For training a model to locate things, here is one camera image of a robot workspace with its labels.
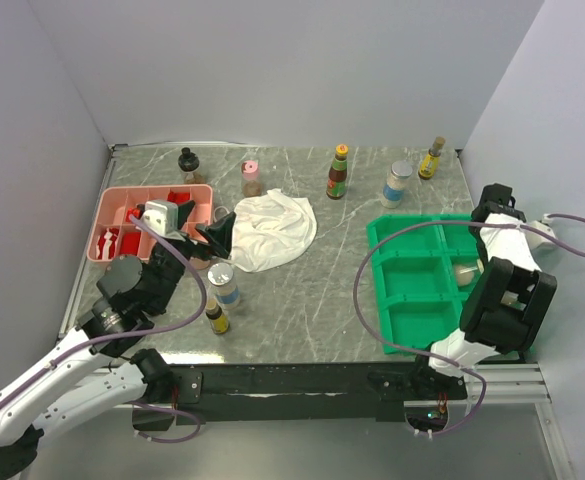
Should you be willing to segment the pink lid spice jar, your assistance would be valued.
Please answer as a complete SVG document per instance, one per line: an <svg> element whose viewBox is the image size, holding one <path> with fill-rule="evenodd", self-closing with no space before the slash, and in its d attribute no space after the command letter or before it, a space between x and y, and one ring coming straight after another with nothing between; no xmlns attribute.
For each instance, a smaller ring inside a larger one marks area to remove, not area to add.
<svg viewBox="0 0 585 480"><path fill-rule="evenodd" d="M257 197L262 194L262 183L257 161L244 161L241 165L242 192L246 198Z"/></svg>

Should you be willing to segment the red sauce bottle yellow cap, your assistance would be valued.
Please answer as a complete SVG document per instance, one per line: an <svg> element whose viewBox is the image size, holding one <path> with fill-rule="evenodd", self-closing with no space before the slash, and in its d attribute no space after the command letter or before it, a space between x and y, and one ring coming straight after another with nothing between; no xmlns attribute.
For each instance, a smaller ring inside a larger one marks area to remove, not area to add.
<svg viewBox="0 0 585 480"><path fill-rule="evenodd" d="M339 144L335 148L326 187L326 195L333 200L341 199L346 191L348 153L349 148L345 144Z"/></svg>

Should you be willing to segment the silver lid blue label jar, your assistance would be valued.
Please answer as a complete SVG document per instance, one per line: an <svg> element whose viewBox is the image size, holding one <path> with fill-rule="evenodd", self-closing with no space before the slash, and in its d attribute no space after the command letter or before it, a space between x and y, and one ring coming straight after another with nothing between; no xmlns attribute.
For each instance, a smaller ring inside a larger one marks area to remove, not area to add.
<svg viewBox="0 0 585 480"><path fill-rule="evenodd" d="M412 165L405 160L391 164L381 193L381 204L385 208L394 209L399 206L412 172Z"/></svg>

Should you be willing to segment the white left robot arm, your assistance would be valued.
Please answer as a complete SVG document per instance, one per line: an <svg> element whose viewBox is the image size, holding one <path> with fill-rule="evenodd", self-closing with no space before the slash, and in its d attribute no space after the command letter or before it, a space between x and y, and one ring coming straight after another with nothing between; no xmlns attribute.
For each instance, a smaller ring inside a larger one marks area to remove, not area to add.
<svg viewBox="0 0 585 480"><path fill-rule="evenodd" d="M43 358L0 390L0 479L25 470L38 449L119 404L155 408L175 388L172 368L154 349L141 349L124 364L88 384L82 381L155 333L152 317L165 313L193 258L226 259L232 249L235 212L182 232L196 203L149 202L132 224L152 236L148 260L118 255L97 283L90 310Z"/></svg>

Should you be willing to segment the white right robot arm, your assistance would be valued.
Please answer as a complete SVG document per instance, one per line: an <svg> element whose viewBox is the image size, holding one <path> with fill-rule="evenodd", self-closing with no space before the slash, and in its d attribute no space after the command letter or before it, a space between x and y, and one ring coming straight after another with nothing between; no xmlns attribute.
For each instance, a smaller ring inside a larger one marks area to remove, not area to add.
<svg viewBox="0 0 585 480"><path fill-rule="evenodd" d="M466 300L459 327L418 356L408 377L412 391L432 398L458 384L462 368L496 354L524 352L533 343L557 289L554 276L533 259L512 189L483 188L468 228L483 271Z"/></svg>

